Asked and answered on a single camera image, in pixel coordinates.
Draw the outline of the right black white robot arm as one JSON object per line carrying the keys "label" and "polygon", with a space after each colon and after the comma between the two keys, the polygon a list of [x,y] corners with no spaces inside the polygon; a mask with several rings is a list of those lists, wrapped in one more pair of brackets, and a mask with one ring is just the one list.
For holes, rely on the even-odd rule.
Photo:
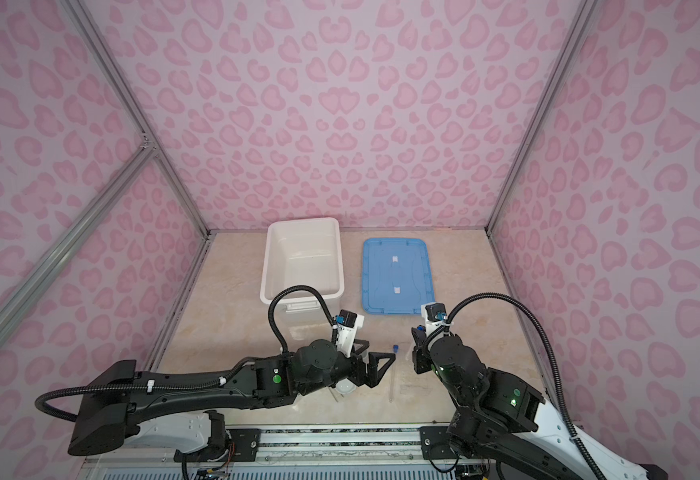
{"label": "right black white robot arm", "polygon": [[454,415],[432,441],[430,457],[490,459],[534,479],[666,479],[653,464],[621,457],[578,427],[569,428],[553,403],[520,377],[486,366],[459,336],[427,341],[412,330],[416,373],[433,372]]}

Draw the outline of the white plastic storage bin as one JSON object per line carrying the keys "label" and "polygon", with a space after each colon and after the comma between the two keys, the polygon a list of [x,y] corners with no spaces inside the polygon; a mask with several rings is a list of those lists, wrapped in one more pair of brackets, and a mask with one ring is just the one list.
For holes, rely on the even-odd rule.
{"label": "white plastic storage bin", "polygon": [[345,292],[339,222],[331,217],[279,221],[267,230],[259,297],[269,305],[288,287],[317,290],[337,314]]}

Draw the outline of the blue capped test tube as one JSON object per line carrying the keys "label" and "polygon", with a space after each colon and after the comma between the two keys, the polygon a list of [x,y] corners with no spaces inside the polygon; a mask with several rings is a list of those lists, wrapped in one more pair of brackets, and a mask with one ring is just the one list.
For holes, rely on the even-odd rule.
{"label": "blue capped test tube", "polygon": [[396,389],[396,365],[397,365],[397,360],[399,356],[399,350],[400,347],[398,344],[394,344],[392,347],[392,354],[393,357],[390,362],[390,369],[388,370],[388,380],[389,380],[389,389],[388,389],[388,402],[392,404],[394,402],[395,398],[395,389]]}

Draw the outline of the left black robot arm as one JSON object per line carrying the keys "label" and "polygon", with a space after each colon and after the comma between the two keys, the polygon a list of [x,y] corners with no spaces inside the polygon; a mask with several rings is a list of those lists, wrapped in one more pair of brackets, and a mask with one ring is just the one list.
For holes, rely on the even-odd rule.
{"label": "left black robot arm", "polygon": [[219,372],[143,372],[135,361],[121,360],[84,387],[68,452],[111,452],[139,434],[143,423],[169,415],[279,408],[342,380],[374,388],[394,361],[392,353],[344,354],[324,339],[291,353],[243,359]]}

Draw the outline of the clear test tube rack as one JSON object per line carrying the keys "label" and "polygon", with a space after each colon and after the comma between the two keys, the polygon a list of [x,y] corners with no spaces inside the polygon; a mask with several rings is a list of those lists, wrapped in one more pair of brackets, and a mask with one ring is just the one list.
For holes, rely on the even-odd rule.
{"label": "clear test tube rack", "polygon": [[395,378],[393,393],[396,399],[412,399],[418,395],[430,395],[437,386],[435,375],[417,374],[413,365],[413,344],[402,344],[397,353],[394,366]]}

